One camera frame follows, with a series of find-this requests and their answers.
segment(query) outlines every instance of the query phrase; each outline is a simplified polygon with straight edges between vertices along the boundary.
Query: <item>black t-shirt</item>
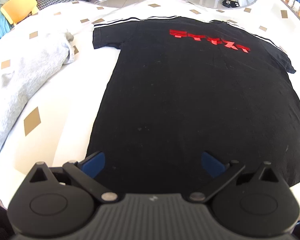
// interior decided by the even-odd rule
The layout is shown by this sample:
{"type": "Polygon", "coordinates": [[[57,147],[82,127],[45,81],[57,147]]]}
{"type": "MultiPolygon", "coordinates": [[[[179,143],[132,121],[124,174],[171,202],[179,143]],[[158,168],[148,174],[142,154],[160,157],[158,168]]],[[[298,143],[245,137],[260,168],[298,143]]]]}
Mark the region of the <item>black t-shirt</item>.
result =
{"type": "Polygon", "coordinates": [[[95,49],[121,52],[94,122],[87,156],[116,192],[188,193],[211,180],[201,153],[246,171],[271,161],[300,181],[300,100],[287,55],[225,22],[175,17],[96,25],[95,49]]]}

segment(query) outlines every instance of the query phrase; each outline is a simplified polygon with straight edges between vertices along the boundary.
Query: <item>gray ribbed plastic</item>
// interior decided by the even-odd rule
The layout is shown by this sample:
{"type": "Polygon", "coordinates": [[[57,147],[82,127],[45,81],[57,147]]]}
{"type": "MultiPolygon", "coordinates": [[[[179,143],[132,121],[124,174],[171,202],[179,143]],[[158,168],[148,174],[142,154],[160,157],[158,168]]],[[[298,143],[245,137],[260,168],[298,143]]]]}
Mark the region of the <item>gray ribbed plastic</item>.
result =
{"type": "MultiPolygon", "coordinates": [[[[16,236],[13,240],[30,240],[16,236]]],[[[202,204],[180,194],[127,194],[119,203],[105,204],[80,230],[58,240],[252,240],[219,225],[202,204]]],[[[289,234],[272,240],[295,239],[289,234]]]]}

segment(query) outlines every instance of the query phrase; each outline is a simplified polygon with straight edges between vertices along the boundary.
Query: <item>yellow plastic chair back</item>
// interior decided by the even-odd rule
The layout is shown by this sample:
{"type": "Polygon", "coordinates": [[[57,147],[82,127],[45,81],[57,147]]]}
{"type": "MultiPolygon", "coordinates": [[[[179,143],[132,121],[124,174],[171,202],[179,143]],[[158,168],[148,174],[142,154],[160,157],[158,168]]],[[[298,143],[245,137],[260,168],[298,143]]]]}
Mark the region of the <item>yellow plastic chair back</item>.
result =
{"type": "Polygon", "coordinates": [[[17,25],[27,15],[39,11],[36,0],[9,0],[0,9],[10,24],[17,25]]]}

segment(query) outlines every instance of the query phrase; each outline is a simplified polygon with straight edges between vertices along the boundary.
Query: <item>silver screw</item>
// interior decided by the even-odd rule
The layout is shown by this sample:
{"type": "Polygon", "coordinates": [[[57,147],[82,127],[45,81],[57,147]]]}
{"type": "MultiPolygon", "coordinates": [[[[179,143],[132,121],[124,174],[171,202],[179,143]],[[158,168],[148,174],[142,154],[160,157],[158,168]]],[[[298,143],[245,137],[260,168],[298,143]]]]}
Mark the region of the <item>silver screw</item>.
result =
{"type": "Polygon", "coordinates": [[[193,192],[190,194],[190,199],[192,201],[203,201],[206,199],[206,196],[202,192],[193,192]]]}
{"type": "Polygon", "coordinates": [[[104,201],[115,201],[118,198],[118,195],[114,192],[106,192],[101,195],[101,198],[104,201]]]}

